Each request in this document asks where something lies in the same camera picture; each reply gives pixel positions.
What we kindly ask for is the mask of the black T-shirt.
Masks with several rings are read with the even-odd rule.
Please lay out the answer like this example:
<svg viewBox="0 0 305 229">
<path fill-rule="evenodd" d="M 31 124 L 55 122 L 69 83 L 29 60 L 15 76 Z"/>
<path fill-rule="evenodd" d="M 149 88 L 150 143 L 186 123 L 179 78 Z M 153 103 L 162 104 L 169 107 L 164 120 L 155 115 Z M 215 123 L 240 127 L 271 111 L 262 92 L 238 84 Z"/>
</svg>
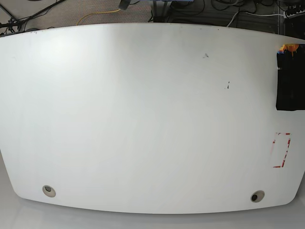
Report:
<svg viewBox="0 0 305 229">
<path fill-rule="evenodd" d="M 305 109 L 305 45 L 284 44 L 277 52 L 276 109 Z"/>
</svg>

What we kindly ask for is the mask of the red tape rectangle marking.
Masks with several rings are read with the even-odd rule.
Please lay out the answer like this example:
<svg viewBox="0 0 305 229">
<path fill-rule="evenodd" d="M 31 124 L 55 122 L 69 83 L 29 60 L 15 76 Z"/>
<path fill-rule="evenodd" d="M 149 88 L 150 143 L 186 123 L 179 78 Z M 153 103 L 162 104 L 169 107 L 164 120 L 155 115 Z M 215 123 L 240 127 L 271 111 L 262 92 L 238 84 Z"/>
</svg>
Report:
<svg viewBox="0 0 305 229">
<path fill-rule="evenodd" d="M 276 133 L 271 150 L 271 166 L 272 168 L 282 168 L 284 167 L 285 160 L 288 154 L 291 133 Z"/>
</svg>

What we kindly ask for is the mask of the white power strip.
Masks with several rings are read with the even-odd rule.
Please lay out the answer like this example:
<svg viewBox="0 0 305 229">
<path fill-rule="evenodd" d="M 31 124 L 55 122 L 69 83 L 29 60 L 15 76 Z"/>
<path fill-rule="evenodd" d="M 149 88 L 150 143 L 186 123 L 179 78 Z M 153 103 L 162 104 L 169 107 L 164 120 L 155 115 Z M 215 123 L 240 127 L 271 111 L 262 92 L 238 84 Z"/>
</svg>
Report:
<svg viewBox="0 0 305 229">
<path fill-rule="evenodd" d="M 305 5 L 294 5 L 289 6 L 287 10 L 284 12 L 284 18 L 285 19 L 291 19 L 298 16 L 304 16 L 305 15 Z"/>
</svg>

